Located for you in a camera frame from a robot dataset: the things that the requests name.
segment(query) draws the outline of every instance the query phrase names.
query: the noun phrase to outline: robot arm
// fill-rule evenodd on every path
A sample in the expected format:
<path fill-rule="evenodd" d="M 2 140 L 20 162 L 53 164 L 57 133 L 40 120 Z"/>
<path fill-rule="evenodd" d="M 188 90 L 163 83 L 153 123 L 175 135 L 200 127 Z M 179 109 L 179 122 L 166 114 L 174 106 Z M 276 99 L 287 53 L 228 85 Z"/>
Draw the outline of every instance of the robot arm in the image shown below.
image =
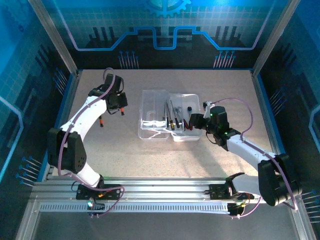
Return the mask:
<path fill-rule="evenodd" d="M 89 92 L 79 111 L 59 129 L 51 128 L 48 132 L 48 163 L 58 168 L 59 151 L 62 139 L 69 128 L 73 124 L 76 115 L 89 103 L 101 96 L 112 82 L 113 75 L 108 74 L 105 83 Z M 87 163 L 87 155 L 84 148 L 83 140 L 89 129 L 105 111 L 118 111 L 128 105 L 126 94 L 120 90 L 123 79 L 119 76 L 115 77 L 115 83 L 111 91 L 102 99 L 88 107 L 76 120 L 73 128 L 69 132 L 66 145 L 63 149 L 61 169 L 76 174 L 82 183 L 93 188 L 100 188 L 103 184 L 103 178 L 95 172 Z"/>
<path fill-rule="evenodd" d="M 281 167 L 294 196 L 302 189 L 293 169 L 290 158 L 286 154 L 277 155 L 268 152 L 248 141 L 241 133 L 230 128 L 226 110 L 223 106 L 215 106 L 212 102 L 204 102 L 204 114 L 192 114 L 190 122 L 197 129 L 203 129 L 213 134 L 215 143 L 232 152 L 258 171 L 258 177 L 248 176 L 243 172 L 234 174 L 226 179 L 232 189 L 232 194 L 241 192 L 261 196 L 270 206 L 276 206 L 290 198 L 284 178 L 272 161 L 274 159 Z"/>

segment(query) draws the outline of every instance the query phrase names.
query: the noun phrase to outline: speckled work surface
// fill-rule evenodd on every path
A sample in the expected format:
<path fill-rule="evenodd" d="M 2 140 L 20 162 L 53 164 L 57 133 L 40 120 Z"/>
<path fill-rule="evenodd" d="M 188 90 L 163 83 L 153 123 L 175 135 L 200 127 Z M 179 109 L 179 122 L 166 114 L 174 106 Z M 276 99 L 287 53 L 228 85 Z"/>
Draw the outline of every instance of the speckled work surface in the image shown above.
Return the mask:
<path fill-rule="evenodd" d="M 245 135 L 268 151 L 271 146 L 248 70 L 116 70 L 124 79 L 128 99 L 125 116 L 102 116 L 84 139 L 87 162 L 108 177 L 226 177 L 238 172 L 258 175 L 240 157 L 211 144 L 204 135 L 198 142 L 145 142 L 138 137 L 142 90 L 166 89 L 171 93 L 197 94 L 200 103 L 235 97 L 247 101 L 254 123 Z M 103 70 L 84 70 L 70 112 L 72 117 L 85 102 L 88 92 L 103 83 Z M 225 106 L 230 126 L 238 131 L 250 125 L 250 113 L 241 103 Z"/>

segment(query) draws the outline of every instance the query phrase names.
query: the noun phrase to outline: clear plastic container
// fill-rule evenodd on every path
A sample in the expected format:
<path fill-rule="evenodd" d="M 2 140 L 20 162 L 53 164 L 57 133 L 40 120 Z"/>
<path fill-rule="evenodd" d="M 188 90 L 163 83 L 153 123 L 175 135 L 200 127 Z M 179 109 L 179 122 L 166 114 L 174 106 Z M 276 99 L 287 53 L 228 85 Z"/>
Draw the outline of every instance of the clear plastic container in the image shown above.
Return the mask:
<path fill-rule="evenodd" d="M 170 93 L 166 90 L 143 90 L 140 105 L 139 128 L 163 131 L 167 127 L 165 102 Z"/>
<path fill-rule="evenodd" d="M 180 94 L 181 105 L 180 115 L 189 123 L 189 113 L 188 107 L 192 108 L 192 114 L 200 114 L 201 107 L 199 102 L 199 97 L 196 94 Z M 172 132 L 172 138 L 175 142 L 196 142 L 204 134 L 204 131 L 201 129 L 193 128 L 192 130 L 186 129 L 183 132 Z"/>
<path fill-rule="evenodd" d="M 138 136 L 144 140 L 166 140 L 170 133 L 182 133 L 184 124 L 175 121 L 174 108 L 182 108 L 181 94 L 170 94 L 166 90 L 143 90 L 140 105 Z M 167 117 L 173 121 L 173 127 L 167 125 Z"/>

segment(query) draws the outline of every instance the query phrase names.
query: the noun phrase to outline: wire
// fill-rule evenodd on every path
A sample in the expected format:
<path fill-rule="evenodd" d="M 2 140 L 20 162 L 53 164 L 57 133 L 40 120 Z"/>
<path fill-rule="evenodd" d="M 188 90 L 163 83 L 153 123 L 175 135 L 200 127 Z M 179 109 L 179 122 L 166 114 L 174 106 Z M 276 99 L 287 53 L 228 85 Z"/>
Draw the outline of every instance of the wire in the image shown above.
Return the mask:
<path fill-rule="evenodd" d="M 243 213 L 245 212 L 245 210 L 243 210 L 243 213 L 242 213 L 241 215 L 237 215 L 237 216 L 232 215 L 232 216 L 230 216 L 230 217 L 231 217 L 232 219 L 233 219 L 233 218 L 238 218 L 238 219 L 240 219 L 240 218 L 243 218 L 243 217 L 245 217 L 245 216 L 248 216 L 248 215 L 252 214 L 252 213 L 257 209 L 257 207 L 259 206 L 261 200 L 262 200 L 262 196 L 259 198 L 259 200 L 258 200 L 258 202 L 256 203 L 256 205 L 254 206 L 254 208 L 253 208 L 251 211 L 249 211 L 248 213 L 243 214 Z"/>
<path fill-rule="evenodd" d="M 251 199 L 250 199 L 250 193 L 247 193 L 247 192 L 246 192 L 245 195 L 246 195 L 246 196 L 248 197 L 248 199 L 249 199 L 249 202 L 248 202 L 246 205 L 249 205 L 249 204 L 250 204 L 250 200 L 251 200 Z"/>
<path fill-rule="evenodd" d="M 274 163 L 274 165 L 275 165 L 276 168 L 279 170 L 279 172 L 280 172 L 280 174 L 281 174 L 281 176 L 282 176 L 282 179 L 283 179 L 284 184 L 285 184 L 285 186 L 286 186 L 286 188 L 287 188 L 287 190 L 288 190 L 288 193 L 289 193 L 289 195 L 290 195 L 290 198 L 291 198 L 291 201 L 292 201 L 293 206 L 290 205 L 290 204 L 288 204 L 288 203 L 286 203 L 286 202 L 284 202 L 284 204 L 285 204 L 286 206 L 290 207 L 291 209 L 293 209 L 294 211 L 297 211 L 297 210 L 298 210 L 297 200 L 296 200 L 296 198 L 295 198 L 295 196 L 294 196 L 294 194 L 293 194 L 293 192 L 292 192 L 292 189 L 291 189 L 291 187 L 290 187 L 290 183 L 289 183 L 289 181 L 288 181 L 288 179 L 287 179 L 284 171 L 283 171 L 282 168 L 280 167 L 280 165 L 279 165 L 279 164 L 277 163 L 277 161 L 276 161 L 272 156 L 270 156 L 268 153 L 265 153 L 265 151 L 261 150 L 260 148 L 256 147 L 255 145 L 251 144 L 250 142 L 247 142 L 246 140 L 244 140 L 244 133 L 248 132 L 248 131 L 252 128 L 252 126 L 253 126 L 253 124 L 254 124 L 254 115 L 253 115 L 253 113 L 252 113 L 252 110 L 251 110 L 249 104 L 246 103 L 245 101 L 243 101 L 243 100 L 241 100 L 241 99 L 239 99 L 239 98 L 235 98 L 235 97 L 227 97 L 227 98 L 224 98 L 224 99 L 215 101 L 215 102 L 213 102 L 213 104 L 225 102 L 225 101 L 228 101 L 228 100 L 236 100 L 236 101 L 238 101 L 238 102 L 243 103 L 243 104 L 246 105 L 246 107 L 248 108 L 248 110 L 249 110 L 249 112 L 250 112 L 250 116 L 251 116 L 251 123 L 250 123 L 250 126 L 240 134 L 240 139 L 241 139 L 241 141 L 242 141 L 243 143 L 247 144 L 247 145 L 248 145 L 249 147 L 251 147 L 252 149 L 258 151 L 259 153 L 261 153 L 261 154 L 267 156 L 269 159 L 271 159 L 271 161 Z"/>
<path fill-rule="evenodd" d="M 98 102 L 99 100 L 101 100 L 105 95 L 107 95 L 110 90 L 112 89 L 112 87 L 115 84 L 115 80 L 116 80 L 116 75 L 115 75 L 115 71 L 111 68 L 111 67 L 107 67 L 104 71 L 103 71 L 103 79 L 105 80 L 105 74 L 108 70 L 112 71 L 112 82 L 110 84 L 110 86 L 108 87 L 108 89 L 99 97 L 97 97 L 95 100 L 91 101 L 88 105 L 86 105 L 84 108 L 82 108 L 74 117 L 74 119 L 72 120 L 71 124 L 69 125 L 68 129 L 66 130 L 62 141 L 61 141 L 61 145 L 60 145 L 60 150 L 59 150 L 59 156 L 58 156 L 58 164 L 57 164 L 57 168 L 58 168 L 58 175 L 59 176 L 69 176 L 72 177 L 72 179 L 74 179 L 75 181 L 79 182 L 80 184 L 84 185 L 85 187 L 87 187 L 88 189 L 94 190 L 94 191 L 99 191 L 99 192 L 104 192 L 104 191 L 112 191 L 112 190 L 122 190 L 122 194 L 120 195 L 119 199 L 112 205 L 111 208 L 109 208 L 106 212 L 99 214 L 99 216 L 103 216 L 105 214 L 107 214 L 122 198 L 122 196 L 124 195 L 125 192 L 125 188 L 123 186 L 117 186 L 117 187 L 110 187 L 110 188 L 95 188 L 95 187 L 91 187 L 90 185 L 84 183 L 81 181 L 81 179 L 79 177 L 77 177 L 76 174 L 69 172 L 66 174 L 61 173 L 61 164 L 62 164 L 62 155 L 63 155 L 63 150 L 64 150 L 64 146 L 66 144 L 67 141 L 67 137 L 71 131 L 71 129 L 74 127 L 75 123 L 77 122 L 78 118 L 87 110 L 87 108 L 90 108 L 93 104 L 95 104 L 96 102 Z"/>
<path fill-rule="evenodd" d="M 208 137 L 208 132 L 207 132 L 207 131 L 205 132 L 205 135 L 206 135 L 206 138 L 210 141 L 210 143 L 215 144 L 215 145 L 218 145 L 218 144 L 216 144 L 215 142 L 213 142 L 213 141 L 211 141 L 211 140 L 209 139 L 209 137 Z"/>
<path fill-rule="evenodd" d="M 74 181 L 73 183 L 72 183 L 72 185 L 71 185 L 71 191 L 73 191 L 73 192 L 76 192 L 77 190 L 73 190 L 73 187 L 74 187 L 74 185 L 75 185 L 75 183 L 76 183 L 77 181 Z"/>

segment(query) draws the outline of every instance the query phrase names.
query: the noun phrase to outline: blue wall panel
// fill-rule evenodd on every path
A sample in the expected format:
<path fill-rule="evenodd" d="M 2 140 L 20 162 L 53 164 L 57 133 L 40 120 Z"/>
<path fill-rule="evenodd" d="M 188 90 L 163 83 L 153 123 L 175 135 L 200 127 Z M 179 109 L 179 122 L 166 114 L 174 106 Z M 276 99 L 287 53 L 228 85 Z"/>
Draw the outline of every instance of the blue wall panel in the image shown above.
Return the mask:
<path fill-rule="evenodd" d="M 0 28 L 0 239 L 11 240 L 39 173 L 31 163 L 44 159 L 69 73 L 28 1 L 2 1 Z"/>
<path fill-rule="evenodd" d="M 320 190 L 319 16 L 320 1 L 301 0 L 261 70 L 282 142 L 305 192 Z"/>
<path fill-rule="evenodd" d="M 121 55 L 134 51 L 140 68 L 223 69 L 253 67 L 286 3 L 46 0 L 45 6 L 79 68 L 137 68 L 133 55 Z"/>

